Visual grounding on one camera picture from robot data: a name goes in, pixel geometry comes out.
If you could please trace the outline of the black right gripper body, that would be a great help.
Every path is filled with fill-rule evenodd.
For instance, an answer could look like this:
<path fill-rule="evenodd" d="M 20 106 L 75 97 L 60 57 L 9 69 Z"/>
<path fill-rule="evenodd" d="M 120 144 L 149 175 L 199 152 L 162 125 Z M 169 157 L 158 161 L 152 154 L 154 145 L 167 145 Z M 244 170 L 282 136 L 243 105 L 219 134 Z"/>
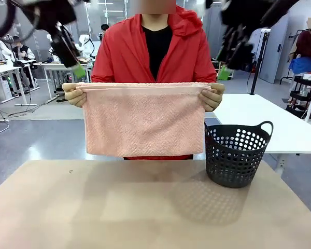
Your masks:
<path fill-rule="evenodd" d="M 239 44 L 243 44 L 249 49 L 253 48 L 253 44 L 249 40 L 253 31 L 258 29 L 258 16 L 246 15 L 238 17 L 235 15 L 223 15 L 222 23 L 227 26 L 222 39 L 223 49 L 234 49 Z"/>

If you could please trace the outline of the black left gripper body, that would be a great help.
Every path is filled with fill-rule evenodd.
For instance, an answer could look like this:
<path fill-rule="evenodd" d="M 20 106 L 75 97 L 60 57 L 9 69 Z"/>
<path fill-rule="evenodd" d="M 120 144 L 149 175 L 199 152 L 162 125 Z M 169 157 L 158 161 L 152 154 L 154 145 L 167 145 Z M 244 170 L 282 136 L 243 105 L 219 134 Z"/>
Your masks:
<path fill-rule="evenodd" d="M 58 53 L 77 52 L 74 40 L 68 28 L 61 22 L 57 22 L 53 30 L 48 34 L 52 54 L 58 57 Z"/>

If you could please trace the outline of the person's right hand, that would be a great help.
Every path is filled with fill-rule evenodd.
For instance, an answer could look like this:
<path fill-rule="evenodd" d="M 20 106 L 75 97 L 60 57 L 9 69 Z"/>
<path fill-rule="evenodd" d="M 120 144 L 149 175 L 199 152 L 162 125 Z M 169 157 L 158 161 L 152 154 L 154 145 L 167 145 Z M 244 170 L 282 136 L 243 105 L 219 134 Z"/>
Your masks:
<path fill-rule="evenodd" d="M 77 89 L 78 84 L 76 83 L 64 83 L 62 84 L 62 89 L 65 93 L 65 99 L 70 105 L 82 108 L 83 104 L 87 100 L 86 93 L 82 90 Z"/>

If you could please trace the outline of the person's left hand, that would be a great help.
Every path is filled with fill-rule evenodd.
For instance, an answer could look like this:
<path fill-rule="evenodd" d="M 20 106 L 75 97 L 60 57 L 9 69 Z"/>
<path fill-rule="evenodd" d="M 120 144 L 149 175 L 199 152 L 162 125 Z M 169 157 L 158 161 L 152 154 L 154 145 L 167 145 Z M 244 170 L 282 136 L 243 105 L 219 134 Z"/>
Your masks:
<path fill-rule="evenodd" d="M 204 89 L 199 94 L 202 105 L 206 112 L 213 112 L 222 102 L 222 96 L 225 91 L 223 84 L 209 83 L 210 89 Z"/>

